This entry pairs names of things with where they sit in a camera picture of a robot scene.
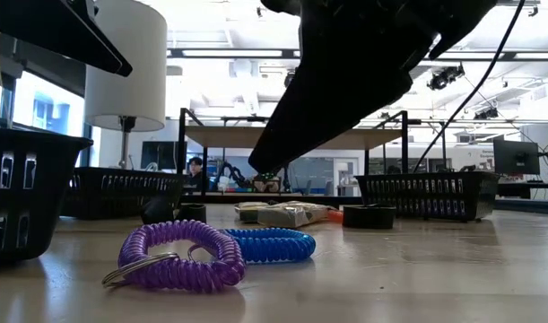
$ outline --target black cable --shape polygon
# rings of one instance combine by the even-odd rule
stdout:
[[[539,179],[539,180],[543,180],[543,178],[541,177],[541,175],[536,175],[536,179]],[[539,189],[540,188],[537,188],[535,193],[533,194],[533,198],[532,199],[535,199],[536,198],[536,195],[539,194]]]
[[[427,147],[427,149],[425,150],[425,153],[423,153],[423,155],[421,156],[421,158],[419,159],[419,161],[417,162],[417,164],[415,165],[415,168],[413,169],[413,173],[415,173],[417,171],[417,169],[419,168],[419,165],[423,162],[423,159],[425,159],[425,156],[427,156],[427,153],[429,153],[429,151],[431,150],[431,148],[433,147],[433,145],[435,145],[435,143],[437,143],[437,140],[439,140],[439,138],[441,137],[441,134],[443,134],[445,132],[445,129],[447,129],[447,127],[449,126],[449,124],[451,122],[453,122],[453,120],[455,119],[455,117],[457,116],[457,114],[459,112],[461,112],[461,110],[465,107],[465,105],[467,103],[469,103],[469,101],[475,96],[475,94],[479,91],[479,89],[481,89],[481,87],[483,86],[483,84],[485,83],[485,81],[487,80],[487,78],[489,78],[489,75],[491,75],[491,72],[492,72],[492,69],[495,67],[495,65],[497,64],[497,61],[499,60],[499,57],[500,57],[500,53],[503,51],[503,49],[505,48],[505,44],[507,44],[507,40],[509,40],[509,36],[510,36],[510,33],[513,31],[513,27],[515,27],[515,24],[517,23],[517,19],[518,19],[518,16],[521,14],[521,12],[523,11],[523,6],[525,5],[525,0],[520,0],[518,2],[518,6],[517,6],[517,10],[515,11],[515,14],[513,15],[513,18],[511,19],[510,21],[510,25],[509,27],[507,28],[507,31],[505,31],[505,35],[503,36],[503,39],[502,41],[500,42],[499,44],[499,47],[497,48],[497,52],[495,52],[495,56],[492,58],[492,61],[491,63],[489,64],[489,67],[487,68],[487,71],[485,72],[485,74],[483,75],[483,77],[481,78],[481,81],[479,81],[479,83],[477,84],[477,86],[475,86],[474,90],[469,94],[469,96],[467,96],[467,98],[463,101],[463,103],[461,103],[461,105],[459,106],[459,108],[457,108],[457,110],[455,110],[455,112],[453,113],[453,115],[451,116],[451,118],[449,118],[447,120],[447,122],[445,123],[445,125],[441,128],[441,130],[439,131],[439,133],[435,136],[435,139],[433,139],[433,141],[431,142],[431,144],[429,145],[429,147]]]

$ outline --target table lamp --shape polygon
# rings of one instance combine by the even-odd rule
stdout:
[[[87,123],[122,131],[119,166],[127,167],[131,131],[164,128],[167,25],[160,13],[134,0],[99,0],[96,24],[134,68],[128,77],[86,67]]]

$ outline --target purple coiled keychain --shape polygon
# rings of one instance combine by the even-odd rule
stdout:
[[[181,259],[175,253],[148,255],[148,248],[176,240],[191,240],[210,252],[216,260],[202,263]],[[241,249],[231,236],[205,223],[185,220],[144,225],[134,230],[122,245],[118,270],[107,275],[102,284],[119,285],[112,281],[123,276],[125,281],[122,284],[219,292],[224,285],[239,283],[245,273],[246,264]]]

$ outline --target black wire basket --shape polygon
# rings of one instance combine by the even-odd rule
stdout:
[[[443,172],[358,176],[363,204],[387,204],[398,216],[468,222],[492,213],[499,176]]]
[[[86,138],[0,129],[0,262],[47,250],[78,154],[90,145]]]
[[[163,172],[93,167],[74,169],[61,215],[83,220],[138,216],[153,197],[178,206],[184,176]]]

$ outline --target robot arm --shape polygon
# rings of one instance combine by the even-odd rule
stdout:
[[[413,84],[409,72],[460,41],[496,2],[262,0],[301,17],[301,63],[250,165],[260,173],[280,168],[398,100]]]
[[[223,161],[222,166],[220,167],[220,171],[218,171],[218,175],[216,176],[216,181],[213,183],[212,191],[218,190],[218,182],[220,181],[220,177],[223,176],[223,173],[225,170],[230,171],[230,178],[234,180],[234,182],[240,187],[240,188],[251,188],[252,184],[249,182],[242,174],[241,171],[239,171],[239,168],[232,166],[229,162]]]

